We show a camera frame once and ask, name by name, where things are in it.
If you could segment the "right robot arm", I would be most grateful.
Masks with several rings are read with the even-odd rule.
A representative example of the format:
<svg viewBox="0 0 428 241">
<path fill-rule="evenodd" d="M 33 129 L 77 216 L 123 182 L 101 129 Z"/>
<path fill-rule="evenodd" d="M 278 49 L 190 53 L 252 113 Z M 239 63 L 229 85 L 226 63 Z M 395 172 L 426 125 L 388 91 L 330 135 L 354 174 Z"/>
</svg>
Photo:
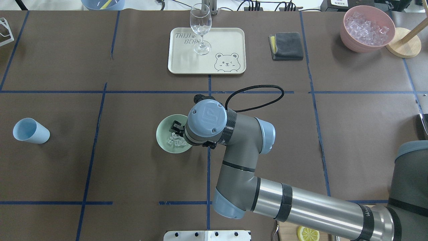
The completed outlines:
<svg viewBox="0 0 428 241">
<path fill-rule="evenodd" d="M 400 146 L 387 206 L 368 207 L 255 176 L 260 154 L 272 149 L 275 128 L 264 120 L 238 114 L 213 97 L 197 94 L 186 124 L 170 131 L 190 145 L 226 152 L 213 206 L 226 218 L 254 212 L 352 241 L 427 240 L 427 141 Z"/>
</svg>

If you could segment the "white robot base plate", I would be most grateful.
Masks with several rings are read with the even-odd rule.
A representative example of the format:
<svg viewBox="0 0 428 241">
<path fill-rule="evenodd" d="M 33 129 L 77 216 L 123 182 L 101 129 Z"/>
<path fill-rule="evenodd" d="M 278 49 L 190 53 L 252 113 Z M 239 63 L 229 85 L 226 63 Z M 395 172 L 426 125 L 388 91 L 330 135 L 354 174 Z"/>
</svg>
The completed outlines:
<svg viewBox="0 0 428 241">
<path fill-rule="evenodd" d="M 252 235 L 247 230 L 192 230 L 168 231 L 164 241 L 251 241 Z"/>
</svg>

